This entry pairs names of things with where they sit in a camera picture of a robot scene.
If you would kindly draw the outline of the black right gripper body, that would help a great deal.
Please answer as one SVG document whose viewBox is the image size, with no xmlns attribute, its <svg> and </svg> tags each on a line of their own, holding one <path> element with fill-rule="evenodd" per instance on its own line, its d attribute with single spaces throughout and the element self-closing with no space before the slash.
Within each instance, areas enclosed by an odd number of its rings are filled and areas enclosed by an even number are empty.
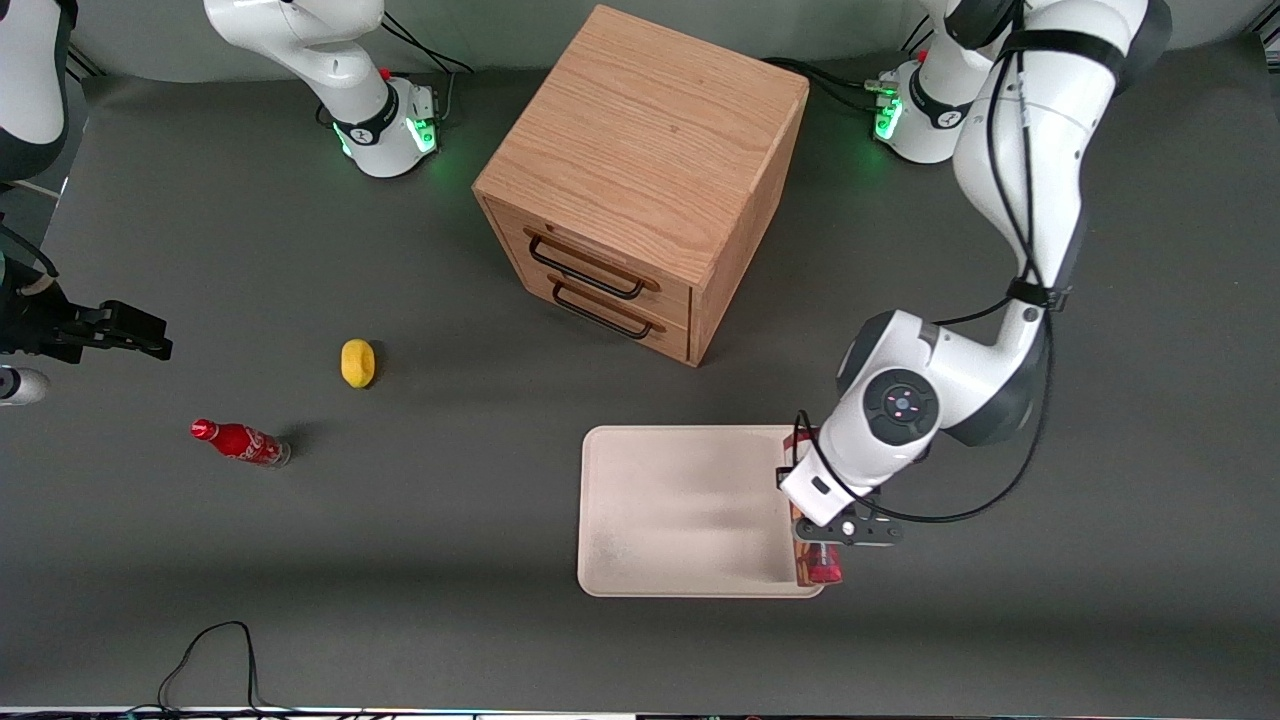
<svg viewBox="0 0 1280 720">
<path fill-rule="evenodd" d="M 24 292 L 3 284 L 1 354 L 28 354 L 77 364 L 86 348 L 101 343 L 93 328 L 79 320 L 83 310 L 68 300 L 59 283 L 37 283 Z"/>
</svg>

